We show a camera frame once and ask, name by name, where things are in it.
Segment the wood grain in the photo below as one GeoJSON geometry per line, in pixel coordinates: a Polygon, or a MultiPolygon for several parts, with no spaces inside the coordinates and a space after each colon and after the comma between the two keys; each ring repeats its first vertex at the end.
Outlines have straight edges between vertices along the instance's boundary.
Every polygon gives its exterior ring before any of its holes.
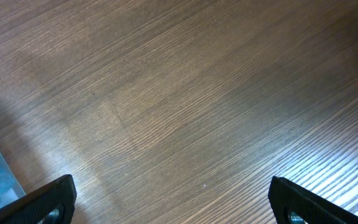
{"type": "Polygon", "coordinates": [[[0,0],[0,138],[73,223],[275,223],[273,175],[358,215],[358,1],[0,0]]]}

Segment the brown wood surface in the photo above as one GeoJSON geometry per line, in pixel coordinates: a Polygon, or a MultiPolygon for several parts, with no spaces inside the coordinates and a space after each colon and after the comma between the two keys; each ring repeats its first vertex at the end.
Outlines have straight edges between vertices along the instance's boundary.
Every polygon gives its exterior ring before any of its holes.
{"type": "Polygon", "coordinates": [[[358,1],[0,0],[0,138],[73,223],[275,223],[273,175],[358,215],[358,1]]]}

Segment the wooden surface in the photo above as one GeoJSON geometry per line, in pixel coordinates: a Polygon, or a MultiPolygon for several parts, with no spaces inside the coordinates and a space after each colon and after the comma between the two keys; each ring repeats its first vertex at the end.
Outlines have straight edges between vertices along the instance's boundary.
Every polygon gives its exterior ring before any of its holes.
{"type": "Polygon", "coordinates": [[[358,215],[358,1],[0,0],[0,138],[73,223],[275,223],[273,175],[358,215]]]}

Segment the black object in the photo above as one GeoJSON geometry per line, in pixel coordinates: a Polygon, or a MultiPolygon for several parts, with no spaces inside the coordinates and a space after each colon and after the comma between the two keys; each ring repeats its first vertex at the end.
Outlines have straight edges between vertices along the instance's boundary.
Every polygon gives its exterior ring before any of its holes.
{"type": "Polygon", "coordinates": [[[74,214],[73,177],[63,175],[0,209],[0,224],[69,224],[74,214]]]}
{"type": "Polygon", "coordinates": [[[278,224],[358,224],[358,217],[283,177],[273,177],[268,199],[278,224]]]}

